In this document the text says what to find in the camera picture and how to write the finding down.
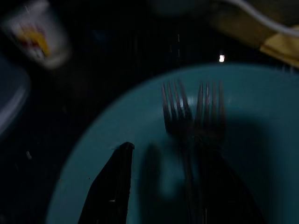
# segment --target table surface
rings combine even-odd
[[[9,59],[26,68],[32,81],[23,115],[0,144],[0,217],[12,223],[44,221],[73,146],[107,105],[140,82],[180,67],[217,63],[220,54],[225,55],[224,63],[257,63],[295,72],[200,19],[156,18],[135,5],[101,16],[92,12],[68,18],[57,11],[74,50],[70,61],[57,70],[45,71],[15,58],[18,50],[1,46]]]

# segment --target cutlery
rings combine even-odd
[[[193,119],[184,87],[180,81],[177,83],[180,87],[181,94],[179,94],[176,82],[173,83],[173,90],[171,89],[170,83],[167,84],[167,88],[165,87],[165,84],[162,86],[164,122],[167,133],[177,141],[179,145],[179,153],[183,158],[189,223],[197,224],[198,221],[200,221],[199,219],[201,219],[201,212],[196,209],[193,175],[189,154],[190,143],[192,141],[190,136],[192,134]],[[174,92],[177,109],[175,109],[172,92]]]

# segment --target teal plate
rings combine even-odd
[[[111,149],[126,141],[135,145],[127,223],[184,223],[185,209],[180,207],[184,174],[165,132],[161,100],[162,83],[175,78],[184,84],[193,110],[200,82],[223,83],[228,120],[223,155],[268,223],[299,223],[299,77],[240,64],[176,70],[114,102],[66,162],[46,223],[78,222],[87,192],[112,155]],[[158,151],[154,157],[148,153],[151,143]],[[144,166],[153,164],[148,173]]]

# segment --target white cable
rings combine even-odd
[[[245,12],[247,12],[249,15],[254,17],[256,20],[258,20],[260,23],[269,27],[270,29],[273,29],[279,33],[283,33],[286,35],[299,37],[299,31],[293,30],[283,24],[273,21],[269,17],[257,11],[252,5],[245,2],[244,0],[216,0],[216,1],[223,1],[223,2],[228,2],[233,5],[236,5],[241,9],[243,9]]]

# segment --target metal fork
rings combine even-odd
[[[203,96],[203,84],[199,87],[199,95],[197,101],[197,111],[194,121],[194,140],[199,146],[198,166],[200,173],[199,180],[199,195],[203,203],[203,210],[205,211],[203,217],[207,223],[207,209],[208,203],[208,188],[210,178],[210,151],[211,149],[220,149],[225,137],[225,108],[223,101],[223,87],[219,84],[219,94],[217,94],[216,84],[212,87],[212,102],[210,94],[210,85],[206,84],[206,93]]]
[[[191,170],[190,155],[189,155],[189,138],[192,133],[193,119],[191,110],[189,108],[187,97],[185,94],[184,87],[180,81],[178,81],[181,92],[181,99],[183,101],[183,108],[180,105],[180,96],[177,89],[177,85],[173,83],[176,108],[173,101],[172,90],[170,83],[167,84],[167,92],[165,84],[162,86],[162,96],[163,96],[163,112],[164,112],[164,122],[166,131],[176,139],[179,144],[179,152],[183,157],[183,166],[185,173],[185,184],[186,184],[186,196],[187,196],[187,206],[188,206],[188,215],[189,223],[198,224],[200,221],[200,212],[196,209],[194,190],[193,190],[193,175]]]

